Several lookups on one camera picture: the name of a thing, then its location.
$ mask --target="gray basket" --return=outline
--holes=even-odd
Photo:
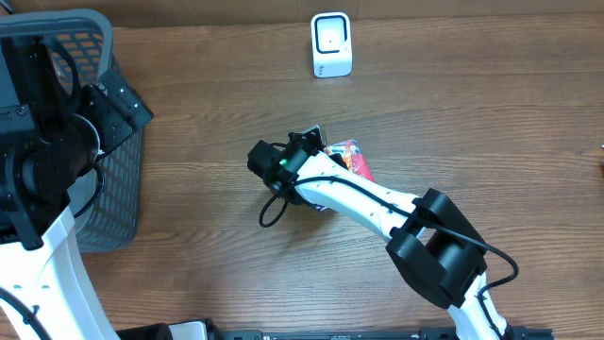
[[[102,14],[89,9],[35,12],[11,15],[0,20],[0,38],[14,36],[55,37],[69,51],[83,85],[98,82],[109,68],[122,74],[112,54],[113,29]],[[71,91],[71,69],[52,53],[59,81]],[[123,143],[100,162],[105,172],[103,194],[75,221],[81,252],[109,251],[127,246],[136,234],[143,134]],[[92,170],[68,190],[72,212],[92,196],[96,174]]]

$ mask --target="white rectangular object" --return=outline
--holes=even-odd
[[[310,21],[312,64],[317,77],[342,77],[352,72],[350,19],[342,12],[319,13]]]

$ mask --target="laundry basket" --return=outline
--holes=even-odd
[[[89,9],[34,12],[11,15],[0,20],[0,39],[32,36],[55,38],[77,66],[80,83],[98,84],[98,78],[112,69],[123,76],[112,54],[113,29],[101,13]],[[71,91],[71,68],[57,53],[51,54],[59,82]],[[137,230],[143,133],[125,141],[99,165],[105,172],[103,194],[75,221],[81,252],[109,251],[128,245]],[[77,212],[94,193],[96,174],[92,170],[68,190],[70,208]]]

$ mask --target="snack package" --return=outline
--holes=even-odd
[[[342,155],[344,163],[346,163],[346,167],[350,172],[375,182],[374,177],[369,170],[369,166],[367,165],[367,161],[365,161],[361,148],[356,140],[351,139],[327,146],[324,151],[329,156],[333,154]],[[317,211],[319,212],[322,212],[325,209],[326,207],[324,206],[317,206]]]

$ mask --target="wooden table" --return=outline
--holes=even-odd
[[[378,183],[447,193],[513,256],[520,277],[492,292],[510,323],[601,338],[604,14],[355,22],[353,37],[353,74],[319,80],[306,24],[115,31],[156,118],[136,241],[84,256],[114,327],[452,325],[347,218],[293,207],[259,227],[270,194],[247,152],[321,124],[334,143],[359,141]],[[492,279],[509,273],[488,264]]]

